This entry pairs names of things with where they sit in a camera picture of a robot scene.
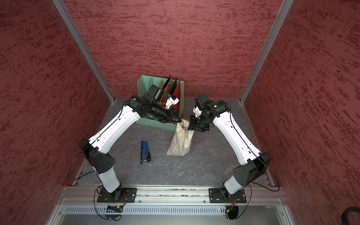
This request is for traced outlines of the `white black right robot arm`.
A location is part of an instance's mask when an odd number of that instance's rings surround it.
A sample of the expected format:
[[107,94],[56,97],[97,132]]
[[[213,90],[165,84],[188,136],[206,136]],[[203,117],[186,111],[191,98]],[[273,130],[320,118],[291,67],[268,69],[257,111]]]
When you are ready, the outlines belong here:
[[205,132],[214,124],[224,135],[235,152],[239,166],[223,183],[222,194],[229,197],[262,176],[271,161],[267,153],[261,153],[236,123],[231,107],[223,100],[212,101],[206,95],[195,98],[194,115],[190,116],[189,130]]

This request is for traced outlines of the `beige cloth soil bag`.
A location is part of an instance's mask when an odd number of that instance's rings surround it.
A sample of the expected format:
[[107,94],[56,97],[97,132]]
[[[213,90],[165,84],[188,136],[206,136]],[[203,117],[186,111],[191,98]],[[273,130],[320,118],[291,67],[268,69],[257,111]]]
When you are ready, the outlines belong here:
[[190,123],[187,120],[177,123],[175,134],[166,153],[167,155],[185,156],[190,152],[194,131],[189,130],[189,125]]

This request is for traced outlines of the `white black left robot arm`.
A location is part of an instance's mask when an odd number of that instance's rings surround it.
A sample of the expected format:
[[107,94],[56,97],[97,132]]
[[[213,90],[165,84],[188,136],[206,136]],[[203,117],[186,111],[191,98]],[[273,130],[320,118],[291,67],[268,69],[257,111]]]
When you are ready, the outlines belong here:
[[134,95],[124,102],[120,112],[97,134],[80,141],[85,158],[98,174],[107,193],[118,194],[122,190],[114,171],[115,159],[109,154],[113,144],[132,124],[149,114],[158,118],[161,123],[181,122],[182,119],[172,107],[179,102],[175,95],[169,97],[164,105],[153,97]]

